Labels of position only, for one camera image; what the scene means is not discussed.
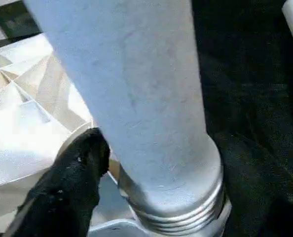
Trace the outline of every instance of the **gloved hand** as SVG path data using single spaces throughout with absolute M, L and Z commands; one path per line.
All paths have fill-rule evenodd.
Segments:
M 78 136 L 29 191 L 4 237 L 85 237 L 109 146 L 97 128 Z

